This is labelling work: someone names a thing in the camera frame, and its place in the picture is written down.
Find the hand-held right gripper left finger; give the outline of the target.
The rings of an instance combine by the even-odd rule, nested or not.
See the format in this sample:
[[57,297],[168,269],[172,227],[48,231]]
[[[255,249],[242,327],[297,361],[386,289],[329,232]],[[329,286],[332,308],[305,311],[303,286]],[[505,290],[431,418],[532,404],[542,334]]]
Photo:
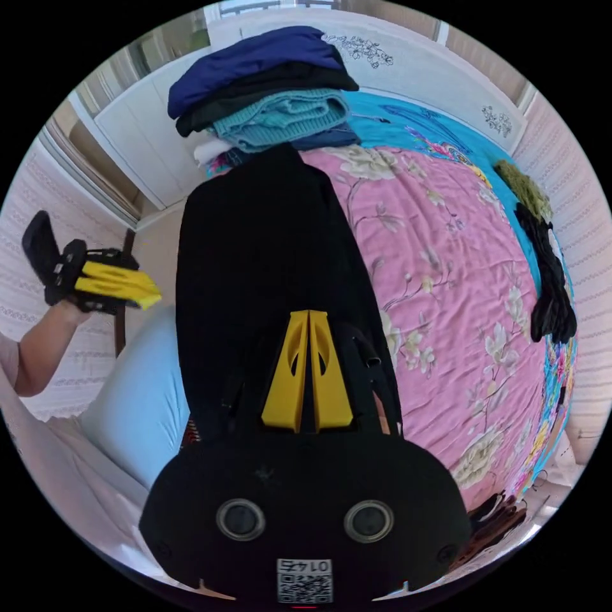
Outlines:
[[261,413],[270,428],[299,432],[309,339],[309,312],[292,312]]

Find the person's right hand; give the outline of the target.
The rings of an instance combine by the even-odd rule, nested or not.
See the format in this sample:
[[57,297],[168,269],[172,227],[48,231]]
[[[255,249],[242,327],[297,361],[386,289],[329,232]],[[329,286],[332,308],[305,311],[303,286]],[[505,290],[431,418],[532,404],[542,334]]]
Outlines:
[[379,418],[379,423],[380,423],[380,427],[381,427],[381,432],[384,435],[389,435],[391,433],[390,431],[390,426],[388,423],[388,419],[386,416],[386,412],[384,409],[384,405],[382,400],[378,397],[378,395],[373,392],[373,396],[374,396],[374,401],[375,401],[375,406],[377,408],[377,415]]

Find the person's left hand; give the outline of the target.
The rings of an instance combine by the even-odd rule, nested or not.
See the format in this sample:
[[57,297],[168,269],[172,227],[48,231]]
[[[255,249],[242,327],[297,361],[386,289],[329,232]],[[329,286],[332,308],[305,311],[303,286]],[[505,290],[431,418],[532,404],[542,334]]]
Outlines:
[[81,324],[87,322],[93,315],[93,312],[83,312],[77,305],[68,300],[59,302],[54,308],[59,313],[61,319],[66,325],[70,325],[75,328],[78,328]]

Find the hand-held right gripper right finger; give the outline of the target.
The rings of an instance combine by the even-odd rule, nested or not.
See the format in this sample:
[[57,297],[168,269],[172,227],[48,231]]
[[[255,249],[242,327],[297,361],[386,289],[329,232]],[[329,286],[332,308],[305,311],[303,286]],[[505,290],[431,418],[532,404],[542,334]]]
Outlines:
[[353,412],[327,313],[309,312],[309,337],[316,431],[347,428]]

